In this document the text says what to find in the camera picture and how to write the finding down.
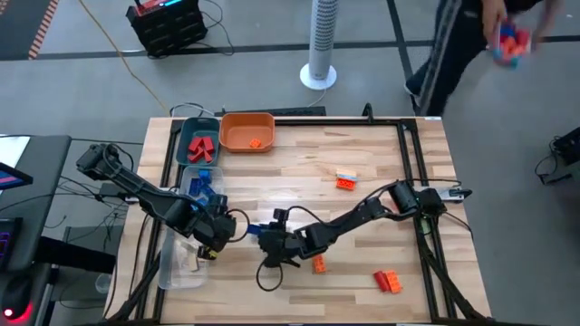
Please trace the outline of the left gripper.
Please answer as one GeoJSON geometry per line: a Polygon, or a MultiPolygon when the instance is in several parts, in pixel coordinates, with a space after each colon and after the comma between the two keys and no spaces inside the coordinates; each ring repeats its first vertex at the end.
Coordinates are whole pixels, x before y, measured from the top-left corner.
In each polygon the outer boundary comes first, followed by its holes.
{"type": "Polygon", "coordinates": [[[202,245],[198,248],[197,258],[207,260],[208,251],[217,256],[233,238],[237,221],[227,212],[227,196],[214,195],[207,204],[196,212],[194,237],[202,245]]]}

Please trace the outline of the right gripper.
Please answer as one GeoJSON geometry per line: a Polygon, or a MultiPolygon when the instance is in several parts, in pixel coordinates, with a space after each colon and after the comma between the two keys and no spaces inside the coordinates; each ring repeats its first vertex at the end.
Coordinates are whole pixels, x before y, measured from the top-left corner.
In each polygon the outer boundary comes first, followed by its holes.
{"type": "Polygon", "coordinates": [[[298,255],[297,242],[294,235],[286,231],[284,224],[271,222],[258,224],[257,227],[262,232],[257,237],[259,248],[266,254],[264,267],[276,268],[282,264],[300,267],[300,264],[293,260],[298,255]]]}

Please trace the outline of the bundle of colourful blocks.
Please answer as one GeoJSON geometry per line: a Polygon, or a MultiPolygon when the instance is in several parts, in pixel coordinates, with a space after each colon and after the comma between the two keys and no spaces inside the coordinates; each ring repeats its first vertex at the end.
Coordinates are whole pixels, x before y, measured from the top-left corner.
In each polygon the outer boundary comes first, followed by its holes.
{"type": "Polygon", "coordinates": [[[504,21],[497,29],[496,40],[488,49],[497,65],[515,69],[531,51],[531,33],[514,22],[504,21]]]}

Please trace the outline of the clear plastic storage bin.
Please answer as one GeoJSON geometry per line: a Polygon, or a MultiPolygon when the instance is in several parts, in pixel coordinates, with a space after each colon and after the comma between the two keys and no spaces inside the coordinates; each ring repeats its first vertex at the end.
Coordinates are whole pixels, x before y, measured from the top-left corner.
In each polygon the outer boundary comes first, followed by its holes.
{"type": "Polygon", "coordinates": [[[192,178],[199,178],[198,171],[200,169],[208,169],[211,172],[211,178],[215,178],[218,181],[218,184],[213,186],[212,189],[216,192],[216,195],[225,196],[225,181],[223,172],[220,168],[197,166],[186,167],[183,170],[180,180],[179,193],[188,199],[186,201],[179,202],[179,225],[186,226],[196,222],[197,210],[205,206],[209,200],[209,197],[207,197],[207,199],[195,200],[189,195],[190,181],[192,178]]]}
{"type": "Polygon", "coordinates": [[[167,229],[160,251],[159,287],[164,290],[193,289],[202,286],[208,279],[208,262],[198,259],[199,269],[195,273],[183,272],[179,268],[179,254],[183,251],[198,251],[199,243],[185,238],[172,229],[167,229]]]}

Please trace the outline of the orange plastic bin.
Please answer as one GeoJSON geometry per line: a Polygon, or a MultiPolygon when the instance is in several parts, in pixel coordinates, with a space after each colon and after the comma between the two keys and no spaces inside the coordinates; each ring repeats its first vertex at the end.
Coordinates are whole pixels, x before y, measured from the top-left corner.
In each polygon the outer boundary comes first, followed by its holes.
{"type": "Polygon", "coordinates": [[[220,121],[219,141],[231,153],[263,153],[269,151],[276,139],[276,120],[261,112],[227,113],[220,121]],[[252,139],[260,139],[261,146],[252,149],[252,139]]]}

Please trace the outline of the black desk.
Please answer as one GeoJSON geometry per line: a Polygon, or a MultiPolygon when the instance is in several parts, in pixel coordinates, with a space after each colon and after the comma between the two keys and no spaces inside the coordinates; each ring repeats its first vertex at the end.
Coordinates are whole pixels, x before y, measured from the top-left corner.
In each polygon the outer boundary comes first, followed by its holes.
{"type": "Polygon", "coordinates": [[[0,194],[0,220],[21,220],[6,272],[32,264],[71,142],[69,136],[30,138],[15,168],[31,176],[33,183],[0,194]]]}

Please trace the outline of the black computer mouse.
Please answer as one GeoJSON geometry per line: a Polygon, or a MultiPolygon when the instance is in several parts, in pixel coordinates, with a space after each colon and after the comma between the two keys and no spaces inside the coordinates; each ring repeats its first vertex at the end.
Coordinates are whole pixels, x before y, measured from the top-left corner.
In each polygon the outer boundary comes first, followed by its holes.
{"type": "Polygon", "coordinates": [[[10,325],[30,321],[33,286],[30,273],[0,273],[0,320],[10,325]]]}

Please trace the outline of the black keyboard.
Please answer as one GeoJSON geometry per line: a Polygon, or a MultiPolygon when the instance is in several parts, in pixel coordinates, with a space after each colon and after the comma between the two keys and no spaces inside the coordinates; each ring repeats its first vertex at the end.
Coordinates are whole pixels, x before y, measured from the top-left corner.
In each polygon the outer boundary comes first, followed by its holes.
{"type": "Polygon", "coordinates": [[[0,218],[0,272],[4,272],[9,265],[22,223],[22,217],[0,218]]]}

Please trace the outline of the white tower fan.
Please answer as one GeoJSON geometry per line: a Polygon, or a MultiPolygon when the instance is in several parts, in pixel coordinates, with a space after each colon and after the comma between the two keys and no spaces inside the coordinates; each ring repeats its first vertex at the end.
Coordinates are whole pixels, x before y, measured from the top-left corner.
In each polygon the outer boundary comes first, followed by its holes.
{"type": "Polygon", "coordinates": [[[339,0],[313,0],[309,60],[300,71],[300,80],[308,89],[325,91],[336,82],[332,51],[339,0]]]}

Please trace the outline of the tablet screen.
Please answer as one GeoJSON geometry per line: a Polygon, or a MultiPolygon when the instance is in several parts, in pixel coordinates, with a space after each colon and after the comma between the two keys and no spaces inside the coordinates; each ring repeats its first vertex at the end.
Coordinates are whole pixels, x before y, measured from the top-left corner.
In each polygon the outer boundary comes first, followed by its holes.
{"type": "Polygon", "coordinates": [[[34,178],[0,162],[0,191],[30,185],[34,178]]]}

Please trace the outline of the black equipment case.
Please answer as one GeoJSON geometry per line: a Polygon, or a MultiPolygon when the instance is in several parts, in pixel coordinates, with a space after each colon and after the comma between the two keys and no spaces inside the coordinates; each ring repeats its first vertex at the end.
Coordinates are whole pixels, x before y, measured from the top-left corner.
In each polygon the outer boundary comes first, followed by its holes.
{"type": "Polygon", "coordinates": [[[134,0],[125,16],[152,57],[172,55],[208,32],[198,0],[134,0]]]}

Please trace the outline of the dark orange-striped floor mat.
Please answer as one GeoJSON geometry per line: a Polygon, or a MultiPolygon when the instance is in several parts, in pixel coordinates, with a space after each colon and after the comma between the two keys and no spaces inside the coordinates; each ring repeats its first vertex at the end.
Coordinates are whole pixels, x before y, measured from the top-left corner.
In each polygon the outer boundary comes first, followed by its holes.
{"type": "Polygon", "coordinates": [[[35,60],[59,0],[0,0],[0,61],[35,60]]]}

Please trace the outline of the black floor equipment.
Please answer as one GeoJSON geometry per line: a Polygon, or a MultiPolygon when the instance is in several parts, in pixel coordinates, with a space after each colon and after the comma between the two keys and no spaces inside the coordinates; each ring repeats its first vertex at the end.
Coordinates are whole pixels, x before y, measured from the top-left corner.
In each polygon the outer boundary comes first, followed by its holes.
{"type": "Polygon", "coordinates": [[[550,185],[569,178],[580,181],[580,127],[564,136],[555,136],[548,147],[550,154],[540,160],[535,168],[540,182],[550,185]],[[539,173],[539,166],[550,158],[554,160],[554,169],[551,172],[539,173]]]}

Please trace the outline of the person's hand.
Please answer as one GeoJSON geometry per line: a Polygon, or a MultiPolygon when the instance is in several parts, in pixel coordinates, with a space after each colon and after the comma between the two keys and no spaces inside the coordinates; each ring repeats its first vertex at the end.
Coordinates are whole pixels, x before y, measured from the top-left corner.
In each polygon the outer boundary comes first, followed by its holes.
{"type": "Polygon", "coordinates": [[[534,52],[552,28],[563,0],[542,0],[543,10],[538,18],[531,37],[531,50],[534,52]]]}
{"type": "Polygon", "coordinates": [[[480,0],[482,4],[483,34],[492,43],[495,40],[498,24],[507,16],[504,0],[480,0]]]}

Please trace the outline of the black aluminium table frame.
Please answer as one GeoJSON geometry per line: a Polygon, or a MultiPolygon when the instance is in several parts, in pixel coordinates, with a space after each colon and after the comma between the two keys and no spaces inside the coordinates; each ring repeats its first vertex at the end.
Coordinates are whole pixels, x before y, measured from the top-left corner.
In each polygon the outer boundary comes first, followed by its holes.
{"type": "MultiPolygon", "coordinates": [[[[395,180],[416,188],[451,187],[455,171],[442,123],[424,118],[279,117],[265,153],[221,150],[231,207],[240,228],[266,223],[277,208],[297,228],[337,217],[395,180]],[[357,172],[353,191],[335,186],[336,169],[357,172]]],[[[111,326],[222,324],[436,324],[489,326],[493,320],[463,205],[442,217],[379,219],[339,237],[324,254],[326,272],[310,262],[270,270],[251,237],[237,233],[194,289],[159,287],[159,222],[132,207],[118,251],[111,326]],[[393,270],[402,290],[381,292],[372,274],[393,270]]]]}

